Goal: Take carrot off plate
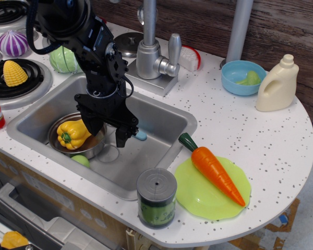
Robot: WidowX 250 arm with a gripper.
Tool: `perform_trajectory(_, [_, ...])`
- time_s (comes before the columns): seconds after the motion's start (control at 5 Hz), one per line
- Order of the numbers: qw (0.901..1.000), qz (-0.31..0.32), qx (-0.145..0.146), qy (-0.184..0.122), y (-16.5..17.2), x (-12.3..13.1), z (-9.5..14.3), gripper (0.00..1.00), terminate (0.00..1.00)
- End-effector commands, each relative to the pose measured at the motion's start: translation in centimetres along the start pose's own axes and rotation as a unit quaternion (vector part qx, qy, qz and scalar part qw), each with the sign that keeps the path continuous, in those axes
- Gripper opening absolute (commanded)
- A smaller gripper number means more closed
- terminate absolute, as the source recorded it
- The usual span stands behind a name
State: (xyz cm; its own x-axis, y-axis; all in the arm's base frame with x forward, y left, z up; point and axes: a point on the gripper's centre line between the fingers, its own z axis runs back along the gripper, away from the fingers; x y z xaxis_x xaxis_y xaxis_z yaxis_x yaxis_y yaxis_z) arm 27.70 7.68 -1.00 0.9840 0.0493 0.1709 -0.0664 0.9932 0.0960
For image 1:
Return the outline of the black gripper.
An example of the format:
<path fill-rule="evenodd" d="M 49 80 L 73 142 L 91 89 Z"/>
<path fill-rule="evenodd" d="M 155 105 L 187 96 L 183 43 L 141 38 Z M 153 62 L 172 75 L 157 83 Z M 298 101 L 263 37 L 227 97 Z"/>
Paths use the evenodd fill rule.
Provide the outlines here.
<path fill-rule="evenodd" d="M 96 136 L 104 123 L 116 127 L 115 137 L 118 148 L 125 147 L 126 141 L 138 132 L 138 118 L 126 106 L 127 89 L 117 86 L 108 96 L 93 96 L 90 93 L 76 94 L 77 109 L 91 135 Z"/>

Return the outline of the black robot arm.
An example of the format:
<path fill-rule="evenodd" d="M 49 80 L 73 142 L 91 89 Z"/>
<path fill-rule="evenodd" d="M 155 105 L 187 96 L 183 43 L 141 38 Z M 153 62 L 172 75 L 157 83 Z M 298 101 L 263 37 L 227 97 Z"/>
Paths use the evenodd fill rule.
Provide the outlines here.
<path fill-rule="evenodd" d="M 92 135 L 103 123 L 116 128 L 116 145 L 138 133 L 138 118 L 126 106 L 129 95 L 123 60 L 114 36 L 89 1 L 30 1 L 26 22 L 29 47 L 48 54 L 60 46 L 71 50 L 86 76 L 85 94 L 76 94 L 77 109 Z"/>

